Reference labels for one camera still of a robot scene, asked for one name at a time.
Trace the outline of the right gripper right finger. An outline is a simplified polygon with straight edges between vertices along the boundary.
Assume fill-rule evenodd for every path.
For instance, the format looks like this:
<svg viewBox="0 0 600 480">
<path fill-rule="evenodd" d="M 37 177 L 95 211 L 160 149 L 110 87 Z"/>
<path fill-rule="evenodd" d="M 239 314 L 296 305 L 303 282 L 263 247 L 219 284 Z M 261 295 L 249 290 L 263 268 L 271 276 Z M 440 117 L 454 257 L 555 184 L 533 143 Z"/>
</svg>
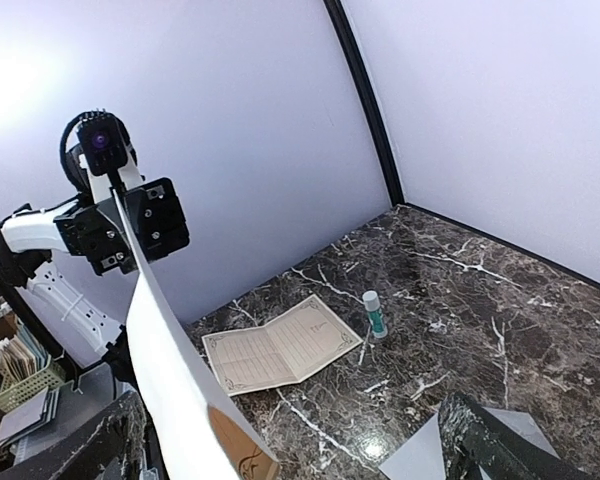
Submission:
<svg viewBox="0 0 600 480">
<path fill-rule="evenodd" d="M 533 445 L 471 396 L 448 395 L 438 411 L 447 479 L 589 479 L 573 465 Z"/>
</svg>

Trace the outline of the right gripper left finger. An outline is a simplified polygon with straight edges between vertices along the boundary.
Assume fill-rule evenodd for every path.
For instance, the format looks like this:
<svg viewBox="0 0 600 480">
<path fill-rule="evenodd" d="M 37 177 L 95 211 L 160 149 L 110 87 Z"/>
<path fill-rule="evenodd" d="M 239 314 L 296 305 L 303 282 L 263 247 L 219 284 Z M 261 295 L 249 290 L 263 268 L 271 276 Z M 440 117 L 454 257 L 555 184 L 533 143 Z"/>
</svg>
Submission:
<svg viewBox="0 0 600 480">
<path fill-rule="evenodd" d="M 112 461 L 122 479 L 138 479 L 145 426 L 140 395 L 126 392 L 67 438 L 0 472 L 0 479 L 95 479 Z"/>
</svg>

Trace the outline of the grey envelope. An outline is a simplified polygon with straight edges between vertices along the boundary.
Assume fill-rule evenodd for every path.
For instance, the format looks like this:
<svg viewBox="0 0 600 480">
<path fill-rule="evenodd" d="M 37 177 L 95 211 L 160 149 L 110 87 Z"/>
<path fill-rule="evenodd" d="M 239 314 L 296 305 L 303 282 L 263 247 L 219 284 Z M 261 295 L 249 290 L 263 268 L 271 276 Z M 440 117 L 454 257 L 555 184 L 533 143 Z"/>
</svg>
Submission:
<svg viewBox="0 0 600 480">
<path fill-rule="evenodd" d="M 390 479 L 553 479 L 571 475 L 528 413 L 449 397 L 380 465 Z"/>
</svg>

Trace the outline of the white letter paper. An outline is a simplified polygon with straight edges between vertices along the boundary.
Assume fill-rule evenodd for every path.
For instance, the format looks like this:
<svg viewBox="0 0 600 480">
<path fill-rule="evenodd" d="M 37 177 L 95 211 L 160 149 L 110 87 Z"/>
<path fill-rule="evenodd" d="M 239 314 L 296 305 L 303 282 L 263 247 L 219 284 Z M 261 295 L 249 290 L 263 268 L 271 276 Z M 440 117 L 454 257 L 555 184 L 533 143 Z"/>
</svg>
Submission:
<svg viewBox="0 0 600 480">
<path fill-rule="evenodd" d="M 172 479 L 274 479 L 280 465 L 220 386 L 171 310 L 116 204 L 138 269 L 126 319 L 138 390 Z"/>
</svg>

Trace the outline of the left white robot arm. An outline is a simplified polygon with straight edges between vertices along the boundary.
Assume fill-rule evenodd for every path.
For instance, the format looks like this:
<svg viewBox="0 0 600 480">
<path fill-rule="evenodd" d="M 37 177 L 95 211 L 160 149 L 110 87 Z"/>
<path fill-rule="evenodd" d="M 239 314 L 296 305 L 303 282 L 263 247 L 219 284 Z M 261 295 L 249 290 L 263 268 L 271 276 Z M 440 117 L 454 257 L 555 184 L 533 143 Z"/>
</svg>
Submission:
<svg viewBox="0 0 600 480">
<path fill-rule="evenodd" d="M 78 114 L 60 139 L 62 169 L 74 197 L 48 209 L 25 204 L 0 222 L 0 278 L 55 308 L 107 363 L 135 380 L 126 329 L 72 286 L 53 262 L 62 252 L 83 257 L 94 273 L 136 271 L 130 240 L 148 262 L 183 249 L 190 234 L 170 179 L 148 181 L 138 169 L 124 123 L 105 110 Z"/>
</svg>

